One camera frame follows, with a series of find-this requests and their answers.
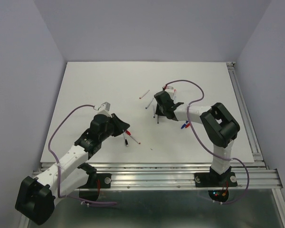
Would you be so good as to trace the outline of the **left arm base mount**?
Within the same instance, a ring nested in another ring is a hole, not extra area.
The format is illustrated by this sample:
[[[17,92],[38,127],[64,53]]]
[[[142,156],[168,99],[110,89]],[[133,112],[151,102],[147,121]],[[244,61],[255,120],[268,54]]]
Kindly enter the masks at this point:
[[[111,181],[111,173],[94,173],[89,175],[87,182],[79,189],[109,189]]]

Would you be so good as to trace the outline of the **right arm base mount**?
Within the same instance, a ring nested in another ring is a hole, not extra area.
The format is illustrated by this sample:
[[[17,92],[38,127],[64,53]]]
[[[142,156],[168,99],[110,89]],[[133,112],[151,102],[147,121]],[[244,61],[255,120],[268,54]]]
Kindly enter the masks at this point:
[[[197,188],[222,188],[237,187],[237,179],[234,172],[230,172],[224,175],[217,175],[210,172],[199,172],[194,174],[195,186]]]

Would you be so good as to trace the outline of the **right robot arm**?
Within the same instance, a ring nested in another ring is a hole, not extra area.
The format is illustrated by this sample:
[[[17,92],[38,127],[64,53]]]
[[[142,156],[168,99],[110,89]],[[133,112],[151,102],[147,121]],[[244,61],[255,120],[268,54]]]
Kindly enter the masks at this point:
[[[154,95],[157,102],[156,114],[174,121],[188,121],[201,124],[213,144],[213,150],[207,150],[213,160],[209,172],[195,173],[196,187],[223,187],[229,184],[237,186],[231,180],[235,174],[231,171],[231,150],[237,138],[240,126],[222,103],[212,106],[186,106],[183,102],[174,103],[166,91]]]

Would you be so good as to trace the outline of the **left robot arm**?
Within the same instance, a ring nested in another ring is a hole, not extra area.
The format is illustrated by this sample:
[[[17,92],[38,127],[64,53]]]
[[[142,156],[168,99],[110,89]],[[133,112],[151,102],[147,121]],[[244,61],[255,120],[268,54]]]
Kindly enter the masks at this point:
[[[95,115],[62,158],[36,177],[27,176],[21,182],[15,209],[37,225],[44,224],[61,200],[78,187],[96,183],[96,168],[87,161],[101,149],[104,140],[123,134],[129,127],[116,114]]]

